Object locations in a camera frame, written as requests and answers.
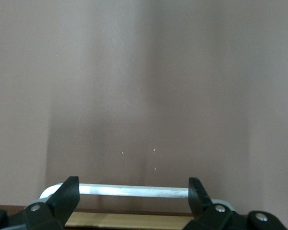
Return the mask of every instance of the metal screw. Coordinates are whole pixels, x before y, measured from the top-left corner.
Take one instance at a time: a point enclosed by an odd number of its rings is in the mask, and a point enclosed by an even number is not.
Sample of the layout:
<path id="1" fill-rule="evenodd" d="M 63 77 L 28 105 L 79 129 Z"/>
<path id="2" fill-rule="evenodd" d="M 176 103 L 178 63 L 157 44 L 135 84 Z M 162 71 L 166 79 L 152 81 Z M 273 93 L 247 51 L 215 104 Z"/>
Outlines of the metal screw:
<path id="1" fill-rule="evenodd" d="M 35 212 L 35 211 L 39 210 L 39 208 L 40 208 L 39 205 L 34 205 L 34 206 L 31 207 L 30 210 L 31 210 L 32 212 Z"/>
<path id="2" fill-rule="evenodd" d="M 262 213 L 256 213 L 256 218 L 261 220 L 261 221 L 268 221 L 268 217 L 265 216 L 265 214 Z"/>
<path id="3" fill-rule="evenodd" d="M 221 205 L 217 205 L 217 206 L 216 206 L 216 210 L 217 210 L 218 212 L 225 212 L 225 211 L 226 211 L 226 209 L 225 209 L 223 206 L 221 206 Z"/>

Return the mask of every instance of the wooden board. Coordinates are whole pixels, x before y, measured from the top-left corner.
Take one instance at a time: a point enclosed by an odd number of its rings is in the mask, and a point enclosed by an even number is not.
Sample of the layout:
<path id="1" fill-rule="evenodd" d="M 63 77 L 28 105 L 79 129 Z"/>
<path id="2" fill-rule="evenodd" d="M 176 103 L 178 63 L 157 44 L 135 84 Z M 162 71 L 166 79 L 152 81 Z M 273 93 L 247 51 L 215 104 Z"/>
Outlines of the wooden board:
<path id="1" fill-rule="evenodd" d="M 74 212 L 66 227 L 181 230 L 193 217 Z"/>

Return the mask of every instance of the metal bar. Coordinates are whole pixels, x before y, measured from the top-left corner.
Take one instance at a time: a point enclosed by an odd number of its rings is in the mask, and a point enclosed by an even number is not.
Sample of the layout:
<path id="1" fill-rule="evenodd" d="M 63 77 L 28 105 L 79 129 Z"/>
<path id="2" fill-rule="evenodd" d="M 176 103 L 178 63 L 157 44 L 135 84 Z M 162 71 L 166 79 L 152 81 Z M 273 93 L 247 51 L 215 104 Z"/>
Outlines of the metal bar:
<path id="1" fill-rule="evenodd" d="M 47 188 L 40 199 L 47 198 L 61 186 L 56 184 Z M 80 194 L 107 196 L 141 196 L 164 198 L 188 198 L 188 188 L 149 187 L 109 184 L 79 184 Z"/>

